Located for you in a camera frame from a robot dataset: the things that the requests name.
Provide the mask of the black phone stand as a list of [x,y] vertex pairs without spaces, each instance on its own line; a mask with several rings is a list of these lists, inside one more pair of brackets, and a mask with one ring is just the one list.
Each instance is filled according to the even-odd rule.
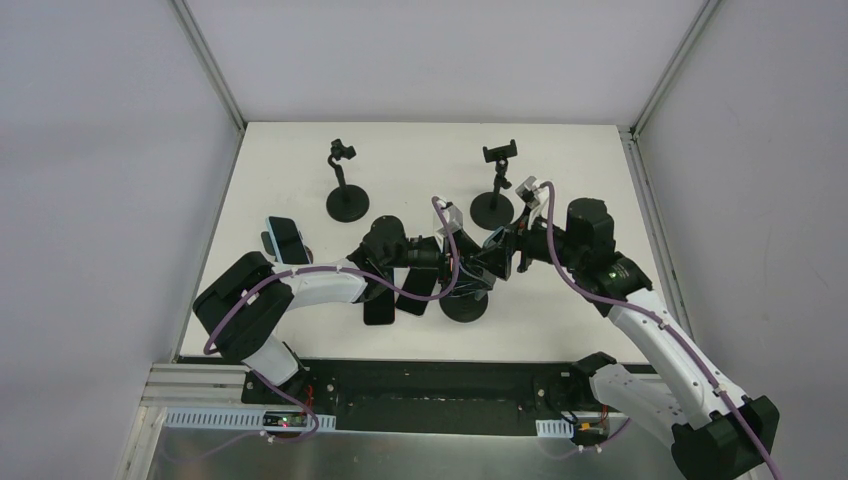
[[477,195],[470,206],[473,222],[480,228],[494,231],[509,224],[514,215],[514,207],[502,193],[508,190],[512,183],[506,178],[509,160],[518,154],[517,143],[514,139],[499,147],[483,147],[482,154],[486,163],[494,165],[495,176],[491,191]]
[[356,156],[353,146],[345,146],[340,139],[331,142],[328,165],[334,170],[338,186],[328,195],[326,210],[329,216],[341,223],[351,223],[361,219],[370,207],[367,192],[357,185],[348,184],[341,160],[351,160]]
[[480,319],[488,308],[487,291],[476,291],[461,296],[447,296],[438,301],[442,312],[458,323],[471,323]]

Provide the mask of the black phone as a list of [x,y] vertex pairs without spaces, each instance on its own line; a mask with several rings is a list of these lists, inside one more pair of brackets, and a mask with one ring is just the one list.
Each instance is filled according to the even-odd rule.
[[395,294],[383,292],[363,304],[363,322],[366,326],[386,326],[395,322]]

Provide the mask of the light blue phone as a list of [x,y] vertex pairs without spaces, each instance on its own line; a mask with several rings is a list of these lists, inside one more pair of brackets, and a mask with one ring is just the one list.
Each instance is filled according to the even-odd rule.
[[266,252],[278,263],[307,265],[312,263],[310,250],[303,243],[296,223],[286,217],[266,218],[266,231],[261,238]]

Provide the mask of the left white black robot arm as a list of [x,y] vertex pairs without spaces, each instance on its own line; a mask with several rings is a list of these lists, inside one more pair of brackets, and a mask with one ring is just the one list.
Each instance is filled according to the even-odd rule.
[[240,363],[267,379],[281,404],[305,390],[296,354],[274,331],[292,311],[324,304],[360,304],[369,326],[390,325],[396,311],[423,315],[438,302],[458,322],[476,320],[501,273],[493,246],[467,235],[458,215],[436,214],[430,236],[410,237],[401,220],[374,220],[355,250],[331,263],[272,262],[259,251],[241,256],[195,299],[192,310],[207,333],[206,355]]

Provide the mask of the blue-cased phone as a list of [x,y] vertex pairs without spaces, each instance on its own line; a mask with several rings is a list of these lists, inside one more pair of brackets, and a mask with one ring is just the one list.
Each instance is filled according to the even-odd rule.
[[503,245],[507,234],[507,229],[504,226],[497,228],[483,242],[482,249],[500,248]]

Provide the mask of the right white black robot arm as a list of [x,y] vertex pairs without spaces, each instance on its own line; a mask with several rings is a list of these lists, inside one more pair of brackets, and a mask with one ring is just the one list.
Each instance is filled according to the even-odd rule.
[[552,265],[565,283],[622,331],[668,388],[637,380],[600,355],[584,359],[567,384],[569,400],[583,410],[599,403],[625,414],[669,448],[687,479],[736,479],[763,465],[782,476],[772,457],[780,414],[766,396],[750,397],[710,361],[680,327],[647,275],[615,248],[614,220],[605,203],[578,198],[566,226],[553,223],[553,201],[531,193],[518,219],[473,220],[490,231],[483,251],[494,262],[521,256]]

